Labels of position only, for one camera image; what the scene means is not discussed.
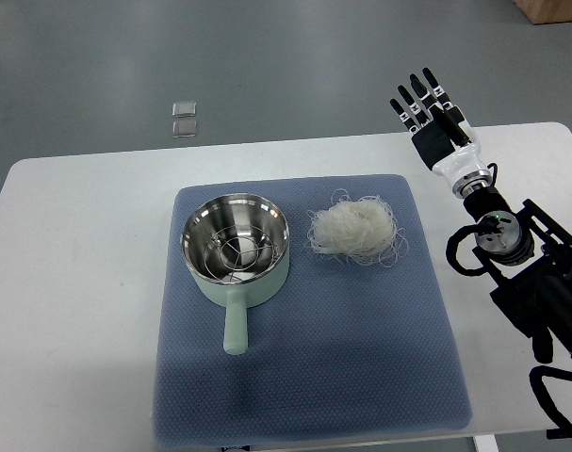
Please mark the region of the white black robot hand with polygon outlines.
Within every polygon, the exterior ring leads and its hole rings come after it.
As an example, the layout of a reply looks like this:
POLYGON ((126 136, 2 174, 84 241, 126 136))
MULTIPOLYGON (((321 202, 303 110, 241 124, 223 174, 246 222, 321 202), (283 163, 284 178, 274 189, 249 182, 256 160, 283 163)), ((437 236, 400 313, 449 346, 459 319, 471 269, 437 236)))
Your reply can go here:
POLYGON ((409 83, 398 86, 400 97, 391 99, 390 105, 424 165, 443 177, 459 199, 491 186, 495 167, 482 162, 478 137, 432 70, 425 67, 421 76, 411 74, 409 83))

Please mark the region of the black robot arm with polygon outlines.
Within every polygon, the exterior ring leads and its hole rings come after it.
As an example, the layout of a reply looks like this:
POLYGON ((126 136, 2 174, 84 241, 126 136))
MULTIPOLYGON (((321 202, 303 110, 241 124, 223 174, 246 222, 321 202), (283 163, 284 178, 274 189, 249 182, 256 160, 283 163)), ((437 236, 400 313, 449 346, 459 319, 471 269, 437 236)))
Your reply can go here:
POLYGON ((556 426, 547 436, 572 439, 572 422, 545 384, 572 382, 572 235, 531 200, 513 211, 495 187, 497 170, 491 164, 453 184, 474 221, 449 238, 446 258, 461 275, 495 282, 491 300, 531 339, 531 389, 556 426))

